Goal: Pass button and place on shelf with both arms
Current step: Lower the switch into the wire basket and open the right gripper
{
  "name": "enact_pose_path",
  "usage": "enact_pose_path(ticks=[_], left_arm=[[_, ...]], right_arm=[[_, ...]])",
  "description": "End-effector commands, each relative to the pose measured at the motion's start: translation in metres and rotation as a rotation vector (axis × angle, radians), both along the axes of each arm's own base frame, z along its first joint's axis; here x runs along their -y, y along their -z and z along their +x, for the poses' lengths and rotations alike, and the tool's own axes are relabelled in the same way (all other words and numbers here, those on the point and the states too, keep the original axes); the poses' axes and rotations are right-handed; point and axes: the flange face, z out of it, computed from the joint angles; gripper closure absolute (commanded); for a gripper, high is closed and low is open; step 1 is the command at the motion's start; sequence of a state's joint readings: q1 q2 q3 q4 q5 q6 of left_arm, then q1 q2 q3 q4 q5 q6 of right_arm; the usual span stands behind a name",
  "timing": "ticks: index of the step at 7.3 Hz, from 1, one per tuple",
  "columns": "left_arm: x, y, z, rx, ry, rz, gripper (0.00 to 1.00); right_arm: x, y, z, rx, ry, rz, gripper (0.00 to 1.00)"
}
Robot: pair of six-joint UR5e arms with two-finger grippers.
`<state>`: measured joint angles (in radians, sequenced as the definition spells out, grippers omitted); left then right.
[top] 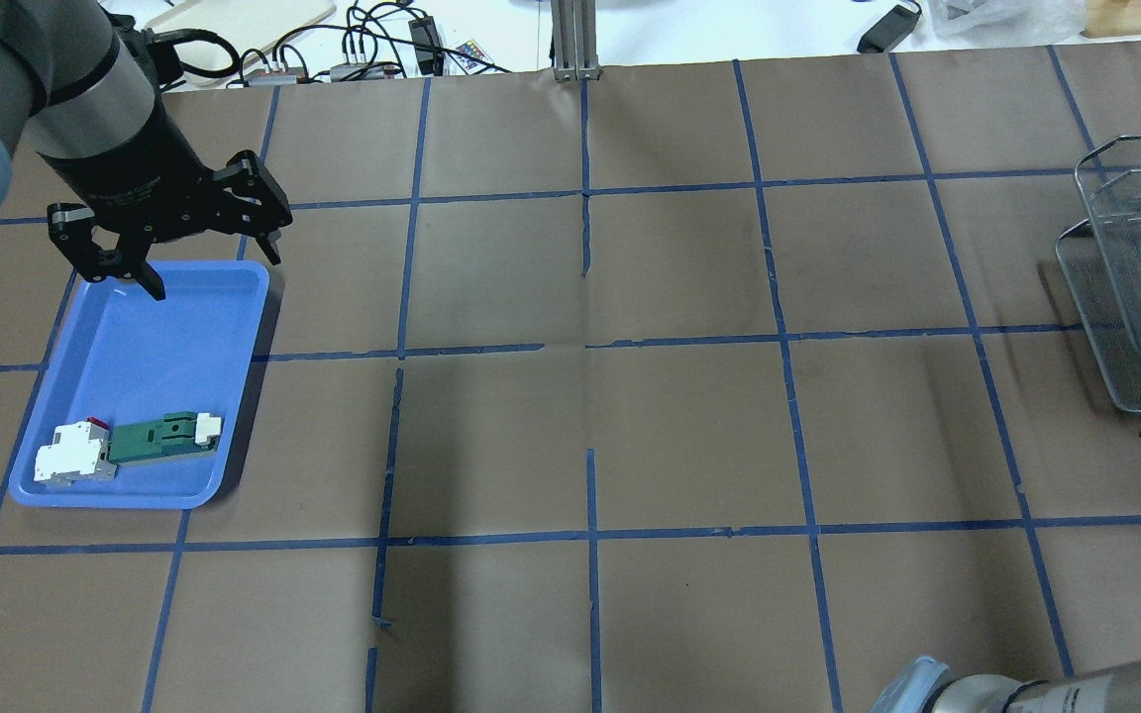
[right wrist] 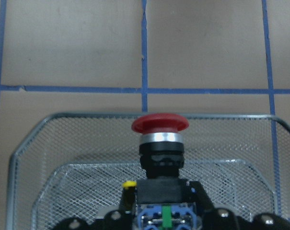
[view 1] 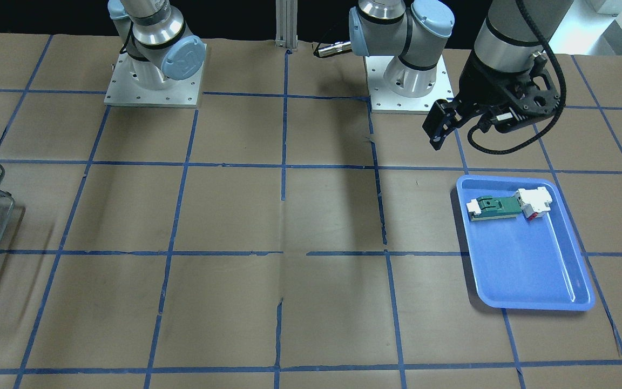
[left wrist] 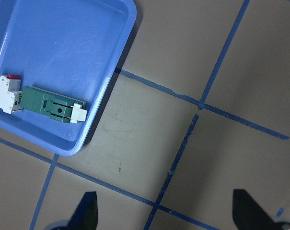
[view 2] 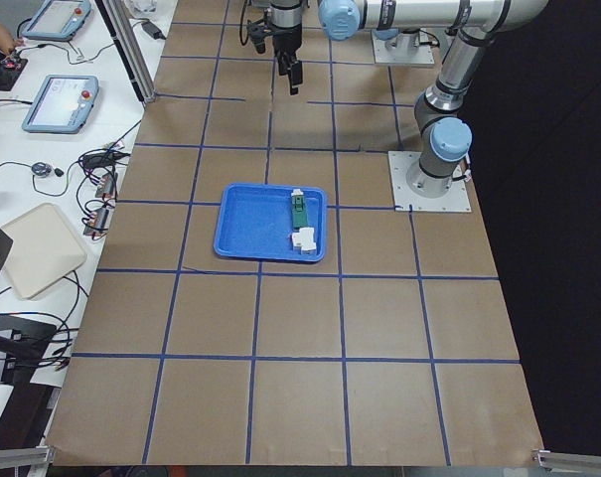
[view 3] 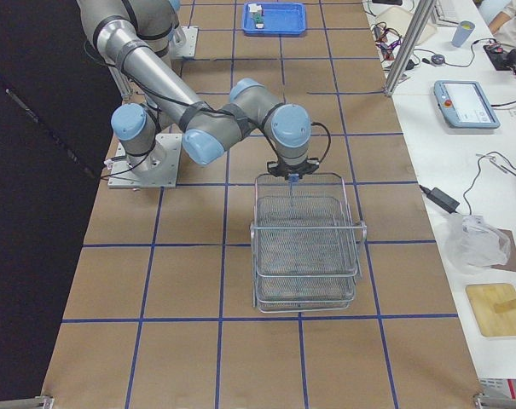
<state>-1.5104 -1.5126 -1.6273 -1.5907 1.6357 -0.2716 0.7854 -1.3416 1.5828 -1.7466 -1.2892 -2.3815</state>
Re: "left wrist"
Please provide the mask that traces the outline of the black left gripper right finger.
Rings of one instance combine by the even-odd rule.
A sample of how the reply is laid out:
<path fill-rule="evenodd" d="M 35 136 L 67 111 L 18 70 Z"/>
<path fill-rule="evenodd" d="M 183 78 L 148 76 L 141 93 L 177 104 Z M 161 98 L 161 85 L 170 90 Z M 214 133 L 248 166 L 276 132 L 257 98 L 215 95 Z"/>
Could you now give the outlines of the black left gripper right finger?
<path fill-rule="evenodd" d="M 244 189 L 232 194 L 232 219 L 238 230 L 276 230 L 275 222 Z"/>

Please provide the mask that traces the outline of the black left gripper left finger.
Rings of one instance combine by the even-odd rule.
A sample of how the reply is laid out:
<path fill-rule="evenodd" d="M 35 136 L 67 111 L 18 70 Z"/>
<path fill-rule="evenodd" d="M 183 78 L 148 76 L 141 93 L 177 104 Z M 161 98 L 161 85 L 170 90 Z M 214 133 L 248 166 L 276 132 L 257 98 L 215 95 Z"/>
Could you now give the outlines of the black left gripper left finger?
<path fill-rule="evenodd" d="M 70 221 L 68 230 L 95 230 L 97 228 L 97 193 L 85 192 Z"/>

